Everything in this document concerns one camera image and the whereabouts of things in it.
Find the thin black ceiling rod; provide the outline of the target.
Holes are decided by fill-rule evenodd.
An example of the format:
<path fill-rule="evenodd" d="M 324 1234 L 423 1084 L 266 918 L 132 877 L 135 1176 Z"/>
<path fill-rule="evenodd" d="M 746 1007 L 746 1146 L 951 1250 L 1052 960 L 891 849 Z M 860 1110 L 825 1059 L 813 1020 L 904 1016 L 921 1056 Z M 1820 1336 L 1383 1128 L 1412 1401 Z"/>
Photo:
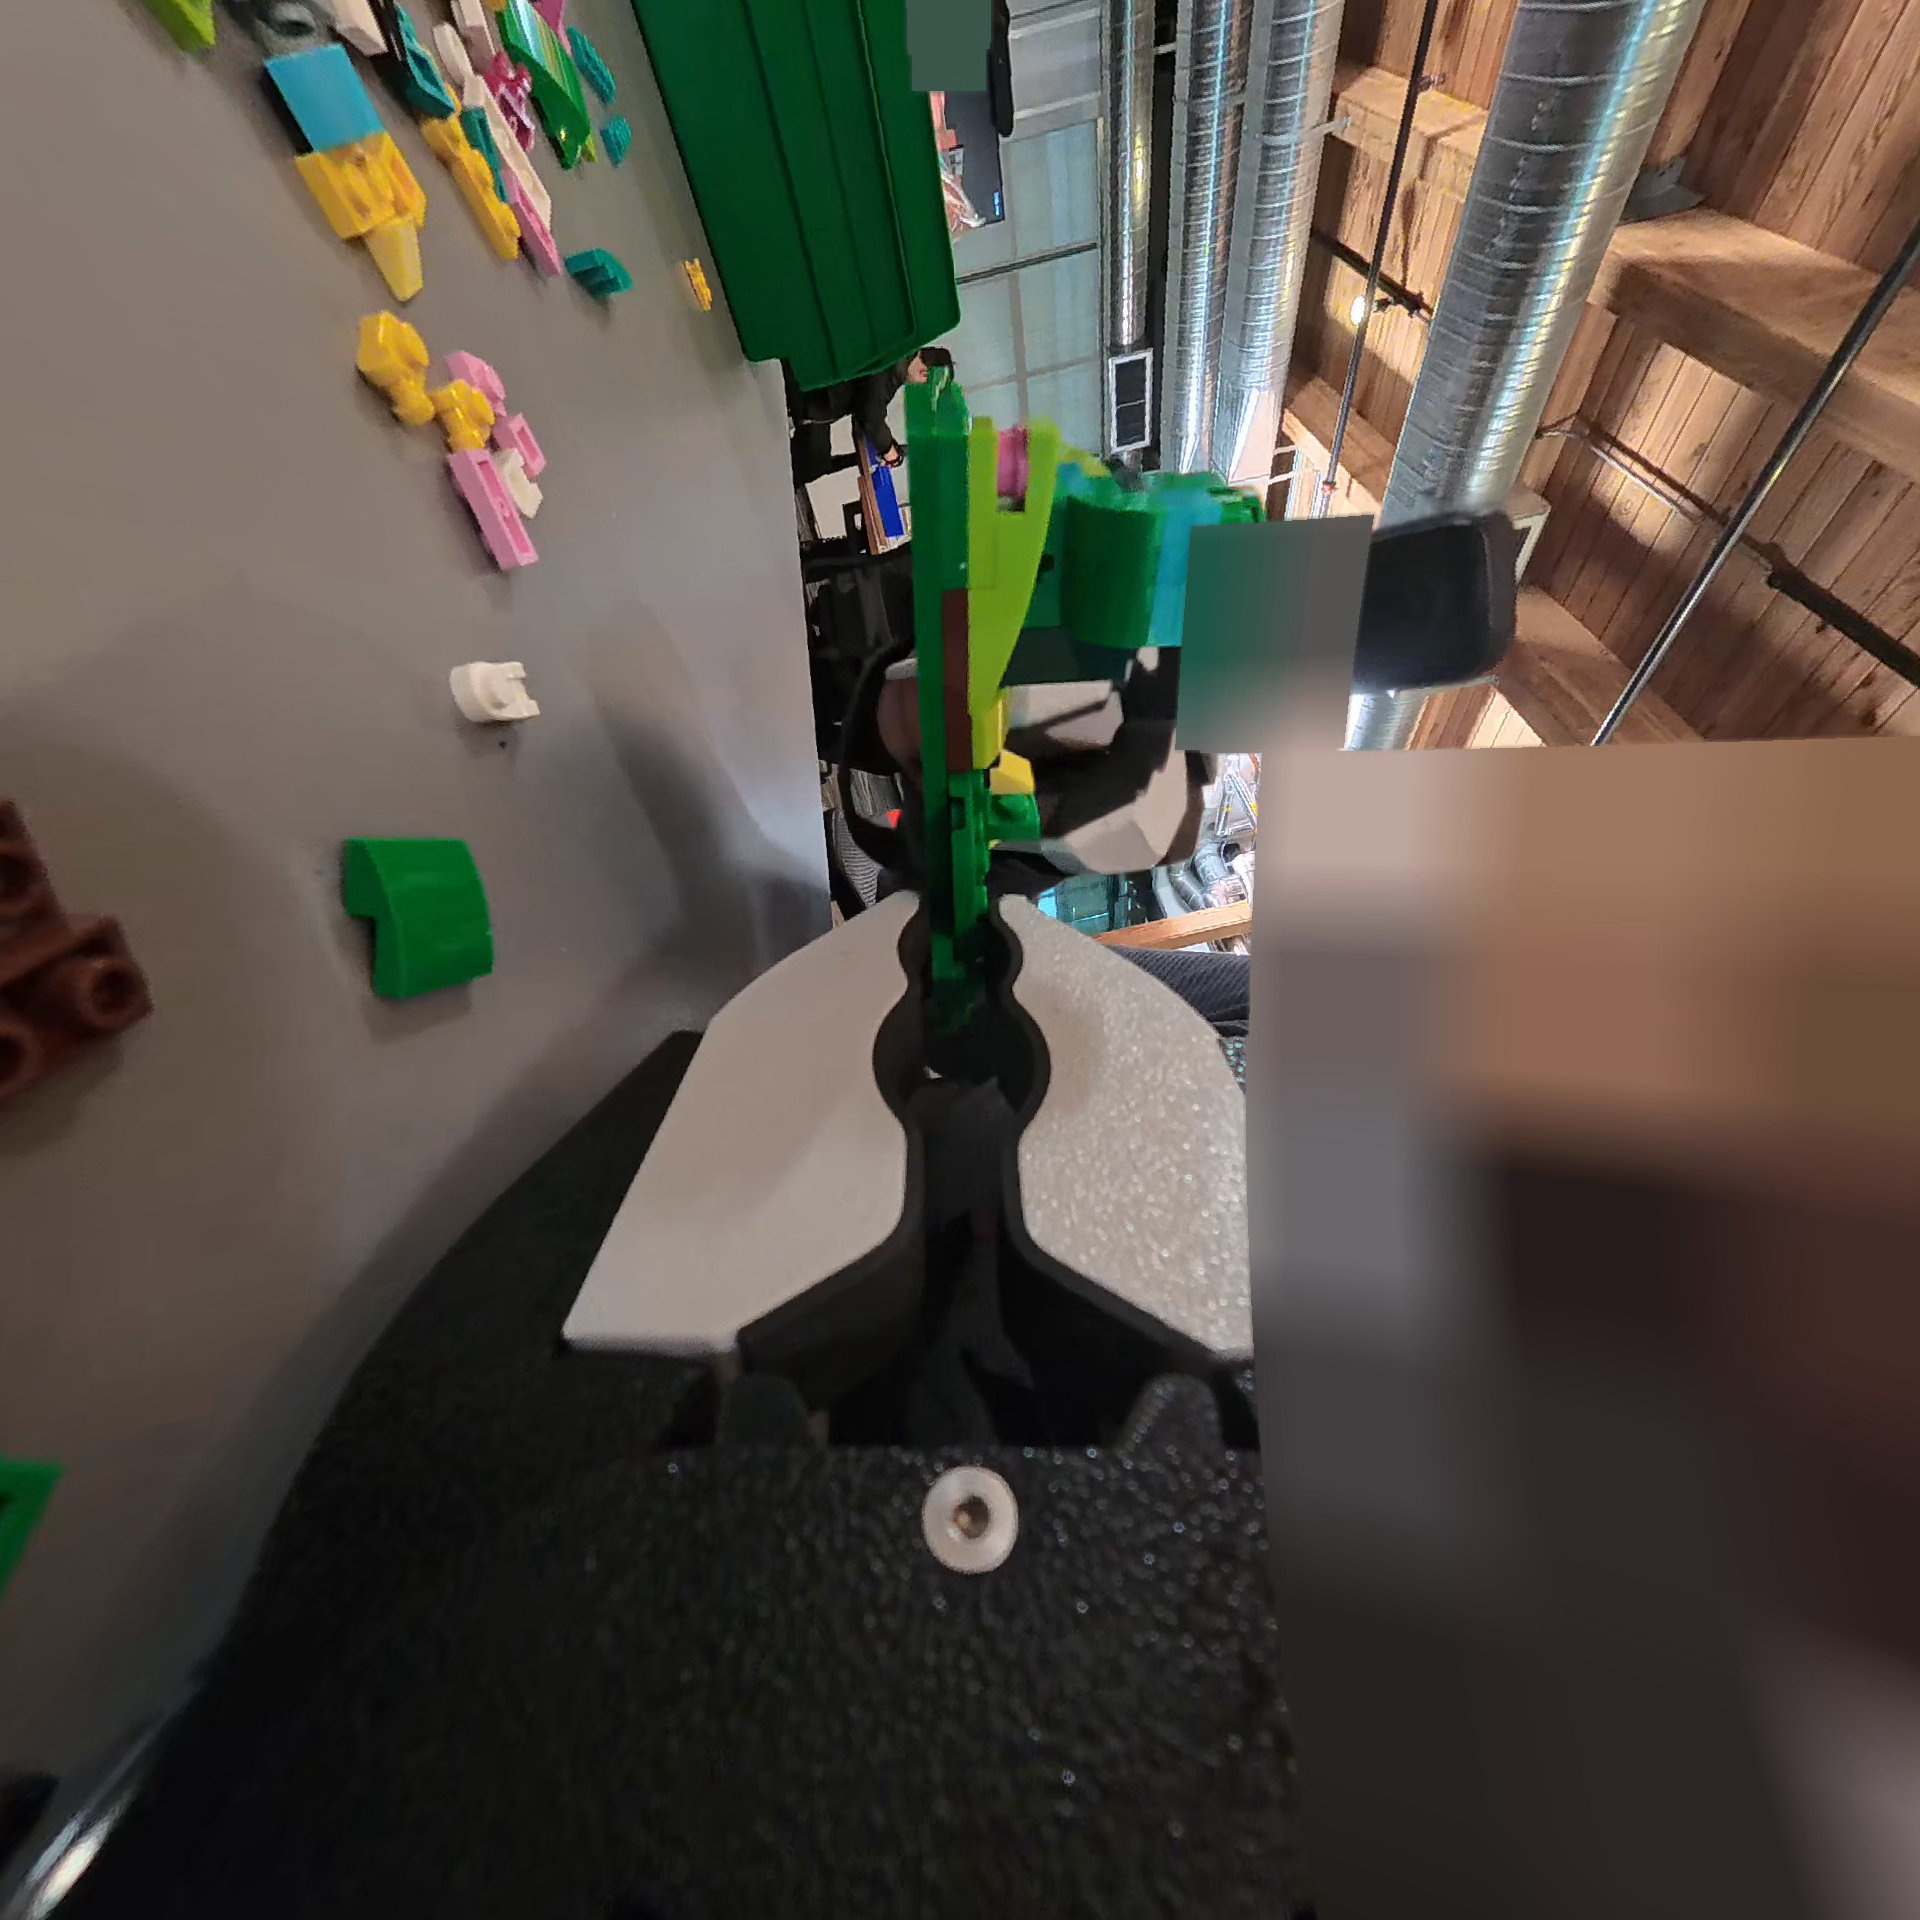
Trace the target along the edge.
<path fill-rule="evenodd" d="M 1435 286 L 1423 267 L 1430 136 L 1454 4 L 1348 4 L 1313 218 L 1314 369 L 1339 465 L 1381 466 L 1409 405 Z"/>

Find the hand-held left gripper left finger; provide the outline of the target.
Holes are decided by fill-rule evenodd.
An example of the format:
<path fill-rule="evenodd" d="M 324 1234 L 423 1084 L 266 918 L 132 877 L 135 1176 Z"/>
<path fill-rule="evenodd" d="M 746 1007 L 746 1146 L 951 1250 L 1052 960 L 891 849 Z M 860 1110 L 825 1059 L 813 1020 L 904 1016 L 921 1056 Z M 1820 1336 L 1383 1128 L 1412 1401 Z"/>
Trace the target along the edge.
<path fill-rule="evenodd" d="M 923 904 L 897 893 L 710 1020 L 562 1327 L 585 1352 L 873 1375 L 919 1319 Z"/>

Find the green lego plate build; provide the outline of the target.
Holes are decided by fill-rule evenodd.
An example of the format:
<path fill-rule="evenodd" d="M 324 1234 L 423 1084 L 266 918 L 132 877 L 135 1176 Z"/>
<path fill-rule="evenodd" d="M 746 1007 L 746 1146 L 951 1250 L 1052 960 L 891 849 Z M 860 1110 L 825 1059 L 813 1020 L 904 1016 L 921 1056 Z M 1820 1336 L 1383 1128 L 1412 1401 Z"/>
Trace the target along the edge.
<path fill-rule="evenodd" d="M 984 1030 L 1007 970 L 996 904 L 1080 878 L 996 863 L 1043 826 L 1035 773 L 1007 742 L 1008 692 L 1144 686 L 1171 696 L 1193 753 L 1179 702 L 1195 547 L 1268 514 L 1211 473 L 1133 474 L 1052 423 L 999 428 L 952 372 L 907 389 L 904 423 L 923 825 L 887 864 L 923 904 L 925 1020 L 952 1050 Z"/>

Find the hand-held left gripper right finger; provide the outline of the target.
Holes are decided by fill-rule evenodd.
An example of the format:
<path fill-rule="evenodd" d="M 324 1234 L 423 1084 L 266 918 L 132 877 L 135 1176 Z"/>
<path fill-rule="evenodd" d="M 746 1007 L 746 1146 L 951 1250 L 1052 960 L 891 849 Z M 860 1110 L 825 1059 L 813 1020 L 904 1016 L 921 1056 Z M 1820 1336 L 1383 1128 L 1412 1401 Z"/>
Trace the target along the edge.
<path fill-rule="evenodd" d="M 1211 1020 L 1029 901 L 999 904 L 1031 1045 L 1015 1171 L 1027 1245 L 1209 1359 L 1252 1359 L 1246 1105 Z"/>

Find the silver ventilation duct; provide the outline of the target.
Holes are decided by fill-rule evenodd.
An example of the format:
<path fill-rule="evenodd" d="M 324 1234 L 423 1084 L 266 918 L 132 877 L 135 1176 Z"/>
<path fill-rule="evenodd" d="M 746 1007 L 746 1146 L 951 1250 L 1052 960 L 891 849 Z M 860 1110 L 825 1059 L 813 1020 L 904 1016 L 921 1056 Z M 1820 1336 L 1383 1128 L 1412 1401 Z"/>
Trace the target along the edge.
<path fill-rule="evenodd" d="M 1385 493 L 1389 530 L 1493 519 L 1508 599 L 1506 506 L 1702 11 L 1524 3 L 1511 24 Z"/>
<path fill-rule="evenodd" d="M 1252 3 L 1174 9 L 1163 466 L 1214 465 Z"/>
<path fill-rule="evenodd" d="M 1333 136 L 1345 7 L 1257 3 L 1226 252 L 1211 469 L 1275 444 Z"/>

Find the green lego frame piece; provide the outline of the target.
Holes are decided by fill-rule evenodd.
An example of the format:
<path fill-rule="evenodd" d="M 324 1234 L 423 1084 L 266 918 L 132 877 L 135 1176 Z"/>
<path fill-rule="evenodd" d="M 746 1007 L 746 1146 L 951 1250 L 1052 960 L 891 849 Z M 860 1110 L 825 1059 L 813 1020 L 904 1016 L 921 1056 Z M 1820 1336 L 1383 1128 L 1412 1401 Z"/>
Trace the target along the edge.
<path fill-rule="evenodd" d="M 65 1470 L 54 1460 L 2 1455 L 0 1587 L 7 1597 L 37 1538 Z"/>

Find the pile of loose lego bricks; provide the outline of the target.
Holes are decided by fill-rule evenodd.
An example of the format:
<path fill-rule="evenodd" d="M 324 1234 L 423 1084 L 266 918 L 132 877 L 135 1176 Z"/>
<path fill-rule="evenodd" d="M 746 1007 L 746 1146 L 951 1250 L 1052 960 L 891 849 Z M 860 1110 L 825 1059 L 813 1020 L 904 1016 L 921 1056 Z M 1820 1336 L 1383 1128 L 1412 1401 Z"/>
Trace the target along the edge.
<path fill-rule="evenodd" d="M 373 538 L 424 565 L 532 579 L 555 600 L 632 575 L 631 596 L 715 600 L 752 541 L 774 418 L 728 319 L 698 319 L 707 242 L 626 4 L 585 33 L 616 98 L 562 95 L 562 145 L 519 140 L 483 83 L 498 4 L 191 4 L 135 182 L 165 279 L 130 296 L 158 345 L 181 296 L 197 359 L 193 447 L 248 454 L 255 508 L 327 506 L 313 555 L 373 575 Z M 424 286 L 389 294 L 362 240 L 420 230 Z"/>

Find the brown lego brick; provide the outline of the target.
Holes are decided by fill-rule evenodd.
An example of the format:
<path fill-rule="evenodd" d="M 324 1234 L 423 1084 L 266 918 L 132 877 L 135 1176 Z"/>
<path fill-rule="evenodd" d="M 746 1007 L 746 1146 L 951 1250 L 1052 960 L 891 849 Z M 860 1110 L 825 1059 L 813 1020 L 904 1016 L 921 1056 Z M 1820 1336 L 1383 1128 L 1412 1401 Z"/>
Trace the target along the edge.
<path fill-rule="evenodd" d="M 71 915 L 16 805 L 2 805 L 2 1101 L 45 1087 L 154 1013 L 123 924 Z"/>

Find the green curved lego brick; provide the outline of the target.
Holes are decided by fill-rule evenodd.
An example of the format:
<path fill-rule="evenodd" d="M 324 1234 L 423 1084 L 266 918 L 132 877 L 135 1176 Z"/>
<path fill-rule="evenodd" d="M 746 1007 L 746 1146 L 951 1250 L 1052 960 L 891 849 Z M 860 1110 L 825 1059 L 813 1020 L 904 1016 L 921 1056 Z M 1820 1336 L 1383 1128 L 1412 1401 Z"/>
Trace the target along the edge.
<path fill-rule="evenodd" d="M 463 838 L 350 837 L 341 899 L 348 918 L 367 924 L 378 999 L 458 990 L 494 973 L 490 903 Z"/>

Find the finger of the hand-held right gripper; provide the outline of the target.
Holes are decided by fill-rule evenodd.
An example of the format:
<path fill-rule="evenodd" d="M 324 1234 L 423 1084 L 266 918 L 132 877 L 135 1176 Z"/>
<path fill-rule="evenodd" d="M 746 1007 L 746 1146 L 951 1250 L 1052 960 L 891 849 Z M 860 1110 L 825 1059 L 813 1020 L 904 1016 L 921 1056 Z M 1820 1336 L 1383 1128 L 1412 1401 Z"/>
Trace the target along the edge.
<path fill-rule="evenodd" d="M 1035 779 L 1038 833 L 1001 866 L 1038 877 L 1138 875 L 1197 852 L 1214 755 L 1176 740 L 1172 698 L 1144 684 L 1065 682 L 1007 695 L 1008 749 Z"/>

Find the green plastic bin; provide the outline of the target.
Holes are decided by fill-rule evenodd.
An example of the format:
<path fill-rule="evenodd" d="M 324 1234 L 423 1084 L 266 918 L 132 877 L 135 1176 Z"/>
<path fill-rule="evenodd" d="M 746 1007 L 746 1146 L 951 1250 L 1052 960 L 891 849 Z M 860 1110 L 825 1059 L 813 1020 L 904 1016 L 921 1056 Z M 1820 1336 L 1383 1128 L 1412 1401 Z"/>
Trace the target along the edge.
<path fill-rule="evenodd" d="M 637 3 L 743 357 L 826 389 L 961 322 L 902 3 Z"/>

